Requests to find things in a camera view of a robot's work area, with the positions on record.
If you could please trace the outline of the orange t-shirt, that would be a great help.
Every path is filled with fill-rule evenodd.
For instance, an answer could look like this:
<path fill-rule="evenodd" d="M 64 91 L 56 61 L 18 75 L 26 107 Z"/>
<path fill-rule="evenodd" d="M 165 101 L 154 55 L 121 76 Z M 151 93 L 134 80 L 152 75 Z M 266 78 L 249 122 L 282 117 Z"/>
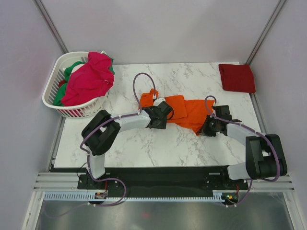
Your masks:
<path fill-rule="evenodd" d="M 165 101 L 174 110 L 167 117 L 167 123 L 190 129 L 195 134 L 203 126 L 209 112 L 213 111 L 214 104 L 214 100 L 185 100 L 182 95 L 168 96 Z"/>

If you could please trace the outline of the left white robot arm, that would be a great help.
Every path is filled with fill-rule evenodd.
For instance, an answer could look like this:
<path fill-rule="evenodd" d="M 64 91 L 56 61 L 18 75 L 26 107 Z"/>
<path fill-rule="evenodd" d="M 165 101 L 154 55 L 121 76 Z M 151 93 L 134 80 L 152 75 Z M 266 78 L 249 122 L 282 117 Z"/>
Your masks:
<path fill-rule="evenodd" d="M 105 155 L 112 147 L 119 133 L 138 129 L 166 129 L 168 117 L 174 110 L 164 100 L 139 111 L 112 115 L 101 110 L 82 131 L 83 141 L 80 149 L 87 154 L 89 184 L 101 188 L 105 184 Z"/>

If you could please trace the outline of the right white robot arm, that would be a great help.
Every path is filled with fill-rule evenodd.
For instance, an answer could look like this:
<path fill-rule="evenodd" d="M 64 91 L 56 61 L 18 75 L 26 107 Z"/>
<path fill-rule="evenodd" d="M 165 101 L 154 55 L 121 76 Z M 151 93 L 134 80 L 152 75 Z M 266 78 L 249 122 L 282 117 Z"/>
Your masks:
<path fill-rule="evenodd" d="M 276 181 L 287 174 L 280 137 L 276 134 L 262 134 L 245 126 L 240 120 L 233 119 L 228 105 L 210 106 L 213 114 L 207 115 L 197 134 L 215 137 L 217 133 L 235 139 L 245 147 L 245 162 L 227 167 L 220 176 L 224 188 L 232 188 L 237 180 Z"/>

